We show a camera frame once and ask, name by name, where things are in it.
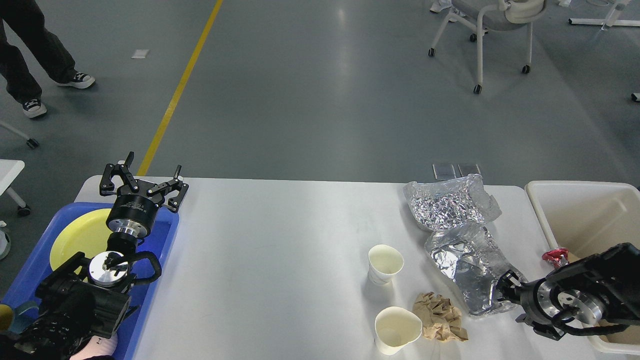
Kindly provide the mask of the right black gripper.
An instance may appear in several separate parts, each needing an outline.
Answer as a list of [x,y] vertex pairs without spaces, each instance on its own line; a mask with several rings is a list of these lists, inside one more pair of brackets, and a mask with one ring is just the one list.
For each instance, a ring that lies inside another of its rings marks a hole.
[[541,337],[559,341],[563,331],[552,326],[555,317],[562,307],[553,300],[552,287],[546,280],[539,279],[523,283],[519,274],[508,269],[501,275],[495,285],[497,301],[521,305],[524,313],[519,315],[516,323],[530,326]]

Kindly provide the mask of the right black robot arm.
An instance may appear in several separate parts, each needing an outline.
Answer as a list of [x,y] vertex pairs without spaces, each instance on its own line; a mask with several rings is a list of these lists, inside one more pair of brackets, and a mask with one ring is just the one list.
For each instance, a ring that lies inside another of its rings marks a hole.
[[497,281],[499,300],[519,305],[518,323],[558,341],[605,336],[639,324],[639,250],[620,243],[525,282],[512,269]]

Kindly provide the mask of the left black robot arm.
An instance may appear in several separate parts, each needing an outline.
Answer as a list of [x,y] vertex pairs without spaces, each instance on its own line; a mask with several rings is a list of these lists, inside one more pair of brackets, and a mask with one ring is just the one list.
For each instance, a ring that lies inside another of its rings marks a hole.
[[99,194],[115,196],[105,249],[91,257],[77,251],[38,284],[38,317],[20,332],[1,333],[3,360],[68,360],[91,337],[111,338],[137,310],[132,290],[162,275],[159,257],[139,247],[162,208],[178,212],[189,185],[181,165],[161,183],[136,178],[133,160],[130,152],[124,162],[106,164],[100,180]]

